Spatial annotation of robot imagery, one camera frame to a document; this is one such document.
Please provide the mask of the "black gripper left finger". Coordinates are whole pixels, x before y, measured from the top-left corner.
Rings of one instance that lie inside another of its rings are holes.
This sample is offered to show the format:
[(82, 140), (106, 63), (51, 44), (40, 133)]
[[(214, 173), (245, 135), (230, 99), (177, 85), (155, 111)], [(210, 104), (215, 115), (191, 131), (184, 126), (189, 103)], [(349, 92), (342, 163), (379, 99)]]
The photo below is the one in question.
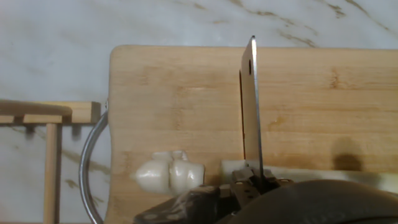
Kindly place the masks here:
[(156, 205), (134, 217), (134, 224), (228, 223), (247, 205), (252, 193), (252, 170), (232, 173), (232, 182), (201, 185)]

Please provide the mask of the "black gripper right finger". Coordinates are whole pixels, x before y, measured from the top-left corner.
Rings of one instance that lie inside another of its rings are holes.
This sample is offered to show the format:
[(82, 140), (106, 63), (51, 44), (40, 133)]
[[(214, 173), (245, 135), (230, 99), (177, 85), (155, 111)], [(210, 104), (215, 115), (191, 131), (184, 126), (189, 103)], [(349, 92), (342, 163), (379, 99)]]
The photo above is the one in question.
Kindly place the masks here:
[(243, 169), (241, 174), (243, 175), (241, 205), (248, 205), (262, 194), (280, 186), (275, 177), (267, 178), (259, 169)]

